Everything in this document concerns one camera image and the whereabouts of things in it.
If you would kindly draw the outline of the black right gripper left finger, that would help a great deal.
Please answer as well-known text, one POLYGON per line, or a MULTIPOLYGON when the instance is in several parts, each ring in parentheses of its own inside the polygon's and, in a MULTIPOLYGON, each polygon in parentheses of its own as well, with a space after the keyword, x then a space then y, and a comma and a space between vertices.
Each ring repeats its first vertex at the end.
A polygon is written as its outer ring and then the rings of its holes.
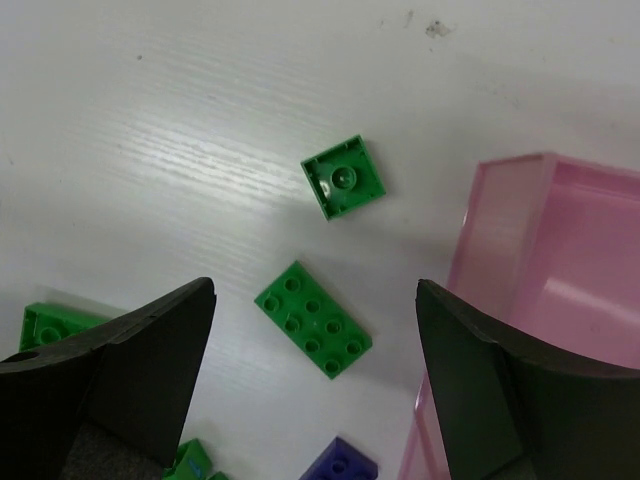
POLYGON ((159 479, 175 458, 216 306, 197 278, 1 362, 4 479, 159 479))

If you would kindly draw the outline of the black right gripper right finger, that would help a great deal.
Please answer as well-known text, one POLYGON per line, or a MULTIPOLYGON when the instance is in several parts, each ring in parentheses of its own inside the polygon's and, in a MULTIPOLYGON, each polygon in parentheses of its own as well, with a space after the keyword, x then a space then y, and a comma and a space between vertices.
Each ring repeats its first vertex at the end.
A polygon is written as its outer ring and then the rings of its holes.
POLYGON ((638 478, 638 370, 555 347, 431 280, 416 314, 452 478, 638 478))

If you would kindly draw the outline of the multicolour compartment tray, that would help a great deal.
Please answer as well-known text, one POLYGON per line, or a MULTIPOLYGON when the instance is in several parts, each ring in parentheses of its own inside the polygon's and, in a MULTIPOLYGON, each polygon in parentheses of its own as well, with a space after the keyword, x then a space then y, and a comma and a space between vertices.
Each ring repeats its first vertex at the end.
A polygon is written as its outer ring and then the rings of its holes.
MULTIPOLYGON (((639 372, 639 175, 538 153, 477 167, 448 279, 481 312, 639 372)), ((449 473, 424 376, 401 475, 449 473)))

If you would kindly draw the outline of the purple lego brick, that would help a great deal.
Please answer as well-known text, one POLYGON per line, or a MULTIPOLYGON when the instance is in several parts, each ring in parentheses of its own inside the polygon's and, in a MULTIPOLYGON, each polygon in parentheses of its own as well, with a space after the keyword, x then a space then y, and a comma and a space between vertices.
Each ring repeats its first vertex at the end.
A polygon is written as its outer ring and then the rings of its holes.
POLYGON ((375 480, 378 473, 376 462, 337 436, 300 480, 375 480))

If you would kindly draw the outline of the green lego plate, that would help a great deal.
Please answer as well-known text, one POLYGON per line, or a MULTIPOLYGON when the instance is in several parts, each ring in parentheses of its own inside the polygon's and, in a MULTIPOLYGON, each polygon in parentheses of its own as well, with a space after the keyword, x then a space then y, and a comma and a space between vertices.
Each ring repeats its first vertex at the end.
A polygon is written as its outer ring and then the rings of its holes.
POLYGON ((371 349, 371 336, 298 262, 254 303, 328 378, 334 379, 371 349))

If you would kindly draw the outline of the green square lego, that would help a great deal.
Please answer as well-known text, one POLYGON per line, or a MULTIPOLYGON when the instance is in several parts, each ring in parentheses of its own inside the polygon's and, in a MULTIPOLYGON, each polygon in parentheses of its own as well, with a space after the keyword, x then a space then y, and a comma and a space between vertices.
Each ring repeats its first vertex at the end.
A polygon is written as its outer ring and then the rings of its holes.
POLYGON ((327 221, 383 197, 386 189, 360 135, 301 162, 327 221))

